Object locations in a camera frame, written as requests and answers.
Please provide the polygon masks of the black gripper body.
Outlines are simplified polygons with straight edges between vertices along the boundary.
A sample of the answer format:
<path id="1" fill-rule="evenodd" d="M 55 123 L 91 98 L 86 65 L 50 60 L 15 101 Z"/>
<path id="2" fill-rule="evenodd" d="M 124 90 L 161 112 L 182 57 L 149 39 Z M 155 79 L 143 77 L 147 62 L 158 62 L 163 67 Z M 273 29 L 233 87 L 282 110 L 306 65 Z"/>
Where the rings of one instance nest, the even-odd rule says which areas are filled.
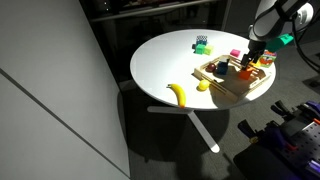
<path id="1" fill-rule="evenodd" d="M 266 43 L 264 41 L 250 40 L 248 44 L 249 52 L 244 54 L 241 60 L 242 66 L 248 66 L 250 62 L 256 63 L 264 53 Z"/>

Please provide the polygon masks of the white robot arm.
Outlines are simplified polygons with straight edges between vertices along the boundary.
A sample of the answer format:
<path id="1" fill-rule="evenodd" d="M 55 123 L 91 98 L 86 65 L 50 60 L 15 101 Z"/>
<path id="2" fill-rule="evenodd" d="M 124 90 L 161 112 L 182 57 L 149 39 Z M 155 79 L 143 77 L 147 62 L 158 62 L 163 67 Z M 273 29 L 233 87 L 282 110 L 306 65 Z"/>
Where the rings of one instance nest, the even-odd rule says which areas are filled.
<path id="1" fill-rule="evenodd" d="M 263 54 L 268 42 L 294 30 L 303 30 L 314 16 L 309 0 L 261 0 L 255 20 L 249 26 L 249 52 L 241 66 L 246 68 Z"/>

